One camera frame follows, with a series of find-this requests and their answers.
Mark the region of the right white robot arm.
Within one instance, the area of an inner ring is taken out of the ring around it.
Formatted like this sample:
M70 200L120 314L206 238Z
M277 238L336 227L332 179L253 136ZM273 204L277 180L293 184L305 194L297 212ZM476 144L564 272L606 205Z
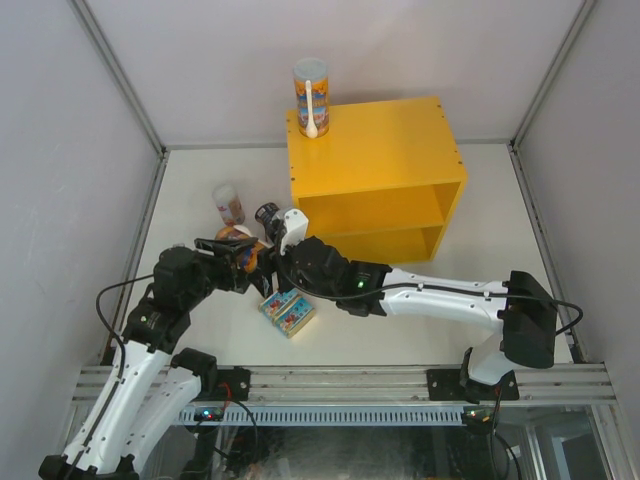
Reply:
M426 277L348 260L316 237L295 245L277 241L258 255L257 271L269 293L297 290L352 316L423 315L488 331L465 351L457 375L470 403L497 394L516 369L544 370L555 362L555 301L527 272L514 271L504 282Z

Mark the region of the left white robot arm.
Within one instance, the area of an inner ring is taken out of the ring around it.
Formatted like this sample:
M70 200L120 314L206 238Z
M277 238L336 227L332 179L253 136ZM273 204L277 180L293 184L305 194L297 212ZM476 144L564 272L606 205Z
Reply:
M43 479L137 479L173 420L192 400L219 387L214 356L174 351L191 312L214 291L244 293L238 262L256 238L204 240L164 250L149 285L116 338L116 362L84 425L60 455L47 456Z

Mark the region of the yellow can with white spoon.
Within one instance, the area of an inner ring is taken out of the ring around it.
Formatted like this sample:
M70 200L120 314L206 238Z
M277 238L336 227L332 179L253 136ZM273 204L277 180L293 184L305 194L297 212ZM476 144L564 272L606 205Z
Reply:
M258 255L268 248L268 245L252 234L243 225L226 226L216 235L217 241L229 240L238 243L236 247L236 261L245 272L252 273L258 267Z

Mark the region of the orange can with spoon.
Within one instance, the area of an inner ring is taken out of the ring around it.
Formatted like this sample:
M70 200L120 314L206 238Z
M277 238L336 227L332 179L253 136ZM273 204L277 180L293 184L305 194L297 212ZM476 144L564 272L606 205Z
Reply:
M303 58L293 67L297 121L301 133L311 139L329 130L329 76L327 64Z

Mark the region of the yellow wooden shelf cabinet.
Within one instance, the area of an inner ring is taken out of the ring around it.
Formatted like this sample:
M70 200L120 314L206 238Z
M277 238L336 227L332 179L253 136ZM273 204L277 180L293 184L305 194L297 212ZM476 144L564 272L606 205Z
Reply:
M308 235L354 260L433 260L468 181L441 100L335 105L329 118L308 139L286 115L292 202Z

